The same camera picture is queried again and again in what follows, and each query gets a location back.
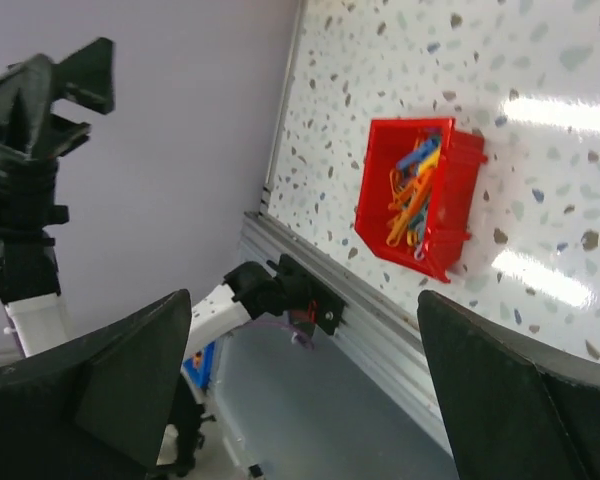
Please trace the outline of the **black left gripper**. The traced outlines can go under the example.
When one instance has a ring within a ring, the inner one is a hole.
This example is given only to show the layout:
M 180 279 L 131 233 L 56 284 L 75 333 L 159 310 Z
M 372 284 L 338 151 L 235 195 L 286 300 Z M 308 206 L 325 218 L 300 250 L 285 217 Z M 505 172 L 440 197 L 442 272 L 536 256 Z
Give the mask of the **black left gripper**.
M 55 203 L 62 157 L 90 139 L 91 126 L 53 113 L 62 97 L 58 65 L 36 54 L 0 76 L 0 300 L 60 295 L 50 225 L 69 221 Z

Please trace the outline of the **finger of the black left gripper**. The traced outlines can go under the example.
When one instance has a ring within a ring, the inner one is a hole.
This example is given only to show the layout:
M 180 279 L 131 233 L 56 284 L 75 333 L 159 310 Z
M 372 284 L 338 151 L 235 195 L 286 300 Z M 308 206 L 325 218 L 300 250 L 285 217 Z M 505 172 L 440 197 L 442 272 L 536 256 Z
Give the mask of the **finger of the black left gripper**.
M 98 114 L 115 109 L 115 43 L 99 37 L 51 67 L 51 103 L 67 100 Z

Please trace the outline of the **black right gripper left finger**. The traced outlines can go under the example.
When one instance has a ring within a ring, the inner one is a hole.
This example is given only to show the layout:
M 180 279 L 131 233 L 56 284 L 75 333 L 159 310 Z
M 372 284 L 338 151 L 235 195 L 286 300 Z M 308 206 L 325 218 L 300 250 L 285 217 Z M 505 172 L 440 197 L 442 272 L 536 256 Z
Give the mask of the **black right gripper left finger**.
M 177 290 L 0 367 L 0 479 L 144 479 L 156 465 L 191 323 Z

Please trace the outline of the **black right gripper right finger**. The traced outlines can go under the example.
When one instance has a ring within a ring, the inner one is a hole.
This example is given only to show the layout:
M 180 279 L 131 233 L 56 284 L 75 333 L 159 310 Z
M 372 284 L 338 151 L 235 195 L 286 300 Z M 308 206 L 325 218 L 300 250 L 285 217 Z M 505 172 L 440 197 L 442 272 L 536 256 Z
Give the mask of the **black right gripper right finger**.
M 421 339 L 462 479 L 600 479 L 600 364 L 432 290 Z

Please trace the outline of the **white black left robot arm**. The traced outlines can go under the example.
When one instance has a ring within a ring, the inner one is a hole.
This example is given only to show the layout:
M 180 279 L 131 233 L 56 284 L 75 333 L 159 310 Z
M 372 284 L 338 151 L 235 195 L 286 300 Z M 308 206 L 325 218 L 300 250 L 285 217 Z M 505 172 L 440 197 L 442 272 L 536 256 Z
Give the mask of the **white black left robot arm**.
M 0 300 L 25 356 L 70 338 L 55 240 L 45 229 L 69 220 L 56 201 L 59 160 L 89 141 L 91 126 L 53 105 L 110 114 L 114 54 L 114 42 L 100 37 L 60 62 L 38 53 L 0 75 Z

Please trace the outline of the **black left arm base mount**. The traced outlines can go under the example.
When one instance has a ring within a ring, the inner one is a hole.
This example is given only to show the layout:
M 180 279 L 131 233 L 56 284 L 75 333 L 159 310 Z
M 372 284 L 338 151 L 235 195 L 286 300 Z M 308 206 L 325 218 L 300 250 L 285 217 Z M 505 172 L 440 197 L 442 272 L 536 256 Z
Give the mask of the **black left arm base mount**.
M 304 323 L 319 327 L 333 336 L 345 307 L 344 300 L 288 254 L 266 265 L 247 261 L 224 276 L 223 283 L 233 291 L 252 320 L 264 314 L 279 316 L 287 311 L 305 315 Z

